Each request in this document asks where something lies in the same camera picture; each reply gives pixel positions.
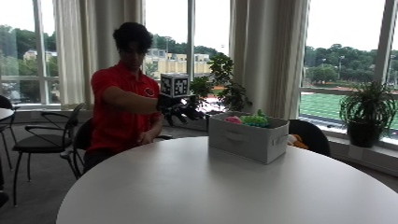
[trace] potted plant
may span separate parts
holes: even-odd
[[[396,112],[391,89],[386,83],[372,81],[352,86],[352,92],[339,103],[339,118],[347,127],[350,143],[372,147],[388,133]]]
[[[209,64],[211,64],[210,75],[194,77],[190,82],[190,91],[195,95],[197,105],[209,104],[207,96],[214,94],[226,110],[241,111],[253,103],[246,96],[246,89],[233,81],[233,60],[223,53],[218,53],[210,58]],[[213,93],[214,87],[219,88],[215,93]]]

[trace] white round table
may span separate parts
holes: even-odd
[[[69,190],[57,224],[396,224],[398,194],[347,164],[287,147],[268,165],[207,137],[133,148]]]
[[[13,115],[13,110],[0,108],[0,121],[8,119]]]

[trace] white curtain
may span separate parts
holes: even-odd
[[[142,23],[142,0],[53,0],[60,64],[61,108],[91,108],[91,74],[118,61],[114,29]]]
[[[75,104],[85,101],[78,0],[53,0],[53,5],[61,109],[70,109]]]
[[[296,116],[307,0],[233,0],[234,80],[243,85],[254,113]]]

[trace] chair back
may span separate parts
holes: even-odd
[[[79,157],[78,150],[86,150],[90,145],[90,135],[91,135],[91,118],[85,121],[85,123],[79,126],[74,138],[73,138],[73,169],[75,172],[75,176],[81,176],[82,172],[79,170],[79,166],[77,164],[77,159],[79,159],[81,164],[83,161]]]
[[[67,137],[69,138],[73,138],[74,136],[74,127],[77,126],[78,124],[78,113],[82,109],[82,107],[85,106],[85,103],[79,103],[78,105],[75,105],[70,115],[69,115],[69,118],[66,120],[66,124],[65,124],[65,131],[63,131],[63,134],[67,134]]]
[[[73,150],[86,148],[90,145],[90,134],[91,134],[91,118],[85,121],[82,126],[78,128],[74,138],[73,138]]]
[[[328,140],[322,130],[310,122],[300,119],[288,120],[288,133],[298,134],[308,150],[327,157],[331,156]]]
[[[0,95],[0,108],[13,109],[13,105],[4,95]]]

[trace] white cube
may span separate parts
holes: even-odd
[[[189,76],[182,73],[161,74],[161,94],[171,98],[189,96]]]

